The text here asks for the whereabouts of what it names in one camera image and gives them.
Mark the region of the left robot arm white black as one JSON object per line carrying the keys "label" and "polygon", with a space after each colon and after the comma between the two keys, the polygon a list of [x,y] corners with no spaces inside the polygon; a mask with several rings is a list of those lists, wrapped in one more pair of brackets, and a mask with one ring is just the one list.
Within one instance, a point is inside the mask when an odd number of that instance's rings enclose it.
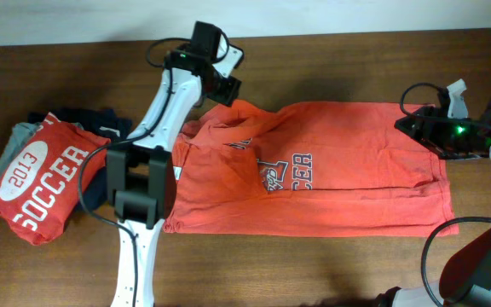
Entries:
{"label": "left robot arm white black", "polygon": [[114,306],[154,304],[159,234],[176,199],[172,149],[193,108],[206,99],[232,105],[241,86],[232,71],[243,58],[221,28],[196,22],[191,38],[165,56],[158,91],[142,121],[107,149],[107,198],[119,232]]}

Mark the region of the orange McKinney Boyd soccer t-shirt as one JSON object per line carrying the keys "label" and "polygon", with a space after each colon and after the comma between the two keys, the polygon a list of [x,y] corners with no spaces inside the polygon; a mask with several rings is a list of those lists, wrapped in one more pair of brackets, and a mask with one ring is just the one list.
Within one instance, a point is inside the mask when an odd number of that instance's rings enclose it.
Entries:
{"label": "orange McKinney Boyd soccer t-shirt", "polygon": [[238,100],[187,122],[168,233],[425,237],[453,218],[445,163],[395,128],[395,103]]}

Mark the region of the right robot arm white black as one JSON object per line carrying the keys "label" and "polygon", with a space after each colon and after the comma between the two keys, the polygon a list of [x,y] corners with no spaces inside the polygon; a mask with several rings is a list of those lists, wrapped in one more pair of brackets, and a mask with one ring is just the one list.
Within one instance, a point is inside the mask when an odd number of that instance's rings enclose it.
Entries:
{"label": "right robot arm white black", "polygon": [[[491,161],[491,98],[480,119],[471,119],[458,80],[437,87],[439,107],[421,107],[395,122],[395,127],[441,159],[488,158]],[[446,263],[437,284],[427,277],[432,241],[443,230],[460,223],[487,223],[489,229],[456,252]],[[428,236],[420,259],[422,287],[394,287],[379,294],[373,305],[491,306],[491,217],[457,217],[437,226]]]}

